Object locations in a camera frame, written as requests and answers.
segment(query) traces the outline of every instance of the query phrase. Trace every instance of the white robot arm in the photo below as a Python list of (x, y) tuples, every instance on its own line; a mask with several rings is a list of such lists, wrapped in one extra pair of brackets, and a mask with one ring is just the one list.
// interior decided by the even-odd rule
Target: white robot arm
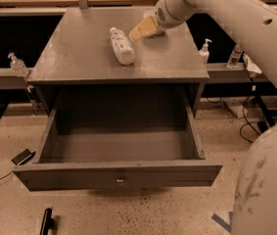
[[(160, 0), (154, 19), (142, 21), (129, 37), (177, 26), (198, 10), (209, 14), (277, 88), (277, 10), (258, 0)], [(277, 234), (277, 125), (253, 143), (238, 178), (232, 235), (246, 234)]]

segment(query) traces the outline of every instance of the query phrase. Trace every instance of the white bottle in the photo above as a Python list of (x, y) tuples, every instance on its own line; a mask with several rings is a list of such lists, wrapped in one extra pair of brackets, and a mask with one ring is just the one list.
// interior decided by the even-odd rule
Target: white bottle
[(206, 43), (204, 44), (203, 48), (199, 51), (199, 54), (202, 57), (204, 64), (208, 62), (208, 56), (209, 56), (208, 44), (211, 42), (212, 42), (211, 40), (206, 38)]
[(11, 59), (10, 66), (16, 76), (22, 77), (29, 74), (29, 71), (22, 59), (18, 59), (14, 53), (10, 53), (8, 58)]
[(242, 54), (243, 54), (242, 48), (240, 48), (240, 46), (238, 44), (236, 44), (230, 57), (229, 57), (229, 60), (227, 63), (227, 68), (234, 69), (237, 66), (237, 63), (239, 62)]
[(125, 66), (131, 65), (135, 61), (135, 51), (125, 33), (112, 27), (110, 29), (113, 50), (118, 61)]

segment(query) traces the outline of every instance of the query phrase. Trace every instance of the drawer knob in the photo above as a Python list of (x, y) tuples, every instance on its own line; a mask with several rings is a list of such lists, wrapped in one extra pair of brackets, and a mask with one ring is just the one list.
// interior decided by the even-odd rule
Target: drawer knob
[(125, 180), (121, 178), (121, 175), (118, 176), (118, 179), (115, 182), (116, 186), (124, 186), (125, 185)]

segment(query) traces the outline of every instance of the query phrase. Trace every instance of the spray bottle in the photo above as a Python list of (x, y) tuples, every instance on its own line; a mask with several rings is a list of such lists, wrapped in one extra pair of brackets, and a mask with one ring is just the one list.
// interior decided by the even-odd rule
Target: spray bottle
[(208, 56), (209, 56), (208, 44), (211, 42), (212, 42), (211, 40), (206, 38), (206, 43), (204, 44), (203, 48), (199, 51), (199, 54), (202, 57), (204, 64), (208, 62)]
[(8, 58), (11, 59), (10, 66), (16, 76), (22, 77), (29, 74), (29, 71), (26, 68), (23, 60), (18, 59), (13, 52), (9, 54)]

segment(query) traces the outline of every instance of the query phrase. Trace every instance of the floor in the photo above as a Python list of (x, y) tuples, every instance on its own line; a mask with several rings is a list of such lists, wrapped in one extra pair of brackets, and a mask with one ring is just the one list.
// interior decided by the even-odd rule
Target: floor
[[(251, 109), (248, 118), (262, 116)], [(0, 177), (20, 151), (37, 149), (46, 120), (28, 106), (10, 106), (0, 120)], [(236, 179), (251, 145), (240, 135), (245, 123), (223, 102), (202, 102), (196, 129), (207, 159), (223, 164), (207, 188), (29, 192), (10, 175), (0, 181), (0, 234), (39, 234), (46, 208), (56, 221), (49, 234), (230, 234)], [(243, 134), (256, 138), (247, 126)]]

